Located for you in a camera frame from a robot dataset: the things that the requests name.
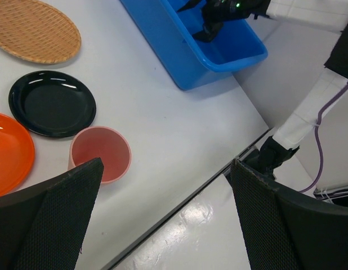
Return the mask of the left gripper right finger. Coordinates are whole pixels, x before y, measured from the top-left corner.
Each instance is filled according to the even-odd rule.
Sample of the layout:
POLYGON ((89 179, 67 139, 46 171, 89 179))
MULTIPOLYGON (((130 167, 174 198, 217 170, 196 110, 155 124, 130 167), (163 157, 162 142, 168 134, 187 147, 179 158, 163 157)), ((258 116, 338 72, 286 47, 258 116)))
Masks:
POLYGON ((251 269, 348 269, 348 208, 309 197, 238 159, 230 169, 251 269))

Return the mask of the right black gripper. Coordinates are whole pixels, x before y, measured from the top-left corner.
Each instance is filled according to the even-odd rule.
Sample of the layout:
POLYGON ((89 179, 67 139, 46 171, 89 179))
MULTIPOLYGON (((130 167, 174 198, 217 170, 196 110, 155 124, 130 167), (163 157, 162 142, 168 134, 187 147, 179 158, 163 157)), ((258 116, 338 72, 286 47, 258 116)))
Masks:
MULTIPOLYGON (((177 12, 196 7, 202 0, 189 0, 177 12)), ((224 22, 248 18, 264 5, 264 1, 213 0, 206 1, 201 9, 203 29, 192 34, 196 41, 210 43, 222 29, 224 22)))

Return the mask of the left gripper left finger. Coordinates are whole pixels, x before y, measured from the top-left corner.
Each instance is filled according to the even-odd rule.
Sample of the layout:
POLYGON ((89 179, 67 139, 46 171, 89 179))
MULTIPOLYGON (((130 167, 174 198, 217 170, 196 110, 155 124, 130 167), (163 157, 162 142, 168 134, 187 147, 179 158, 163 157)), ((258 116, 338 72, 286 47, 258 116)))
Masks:
POLYGON ((94 158, 0 197, 0 269, 74 269, 100 188, 94 158))

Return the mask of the brown woven bamboo tray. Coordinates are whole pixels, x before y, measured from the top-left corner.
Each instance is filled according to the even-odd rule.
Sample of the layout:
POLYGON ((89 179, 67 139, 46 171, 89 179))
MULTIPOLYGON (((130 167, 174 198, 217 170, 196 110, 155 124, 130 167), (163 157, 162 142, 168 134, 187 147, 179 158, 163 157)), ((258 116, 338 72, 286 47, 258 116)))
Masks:
POLYGON ((42 1, 0 1, 0 48, 39 64, 66 62, 82 44, 76 25, 42 1))

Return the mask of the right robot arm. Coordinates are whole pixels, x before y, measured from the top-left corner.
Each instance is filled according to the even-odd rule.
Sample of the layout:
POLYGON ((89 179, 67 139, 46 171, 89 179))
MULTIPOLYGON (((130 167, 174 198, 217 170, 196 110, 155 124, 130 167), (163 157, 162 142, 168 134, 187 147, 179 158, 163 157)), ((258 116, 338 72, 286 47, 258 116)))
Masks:
POLYGON ((320 187, 348 181, 348 1, 186 1, 200 9, 199 41, 217 41, 244 19, 269 50, 263 63, 236 75, 273 139, 294 151, 320 187))

